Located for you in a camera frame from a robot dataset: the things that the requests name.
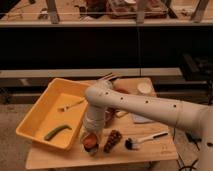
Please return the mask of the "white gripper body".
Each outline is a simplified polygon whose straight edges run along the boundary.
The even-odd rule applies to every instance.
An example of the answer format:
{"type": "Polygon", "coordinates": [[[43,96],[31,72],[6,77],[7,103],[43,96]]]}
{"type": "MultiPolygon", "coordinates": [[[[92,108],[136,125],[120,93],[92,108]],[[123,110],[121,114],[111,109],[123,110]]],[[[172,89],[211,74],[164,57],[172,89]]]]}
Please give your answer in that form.
{"type": "Polygon", "coordinates": [[[102,136],[102,131],[94,131],[94,130],[88,130],[85,127],[81,128],[81,138],[85,139],[90,134],[94,134],[98,139],[102,136]]]}

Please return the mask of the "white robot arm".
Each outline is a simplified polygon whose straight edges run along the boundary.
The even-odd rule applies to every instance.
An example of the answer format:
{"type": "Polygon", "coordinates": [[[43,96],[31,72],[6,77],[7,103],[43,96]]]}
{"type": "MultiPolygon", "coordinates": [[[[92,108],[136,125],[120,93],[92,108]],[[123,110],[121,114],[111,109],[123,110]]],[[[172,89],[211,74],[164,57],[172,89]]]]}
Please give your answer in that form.
{"type": "Polygon", "coordinates": [[[124,110],[161,122],[202,139],[197,171],[213,171],[213,106],[181,100],[124,94],[112,89],[107,80],[97,81],[85,90],[88,102],[83,126],[99,132],[105,125],[105,110],[124,110]]]}

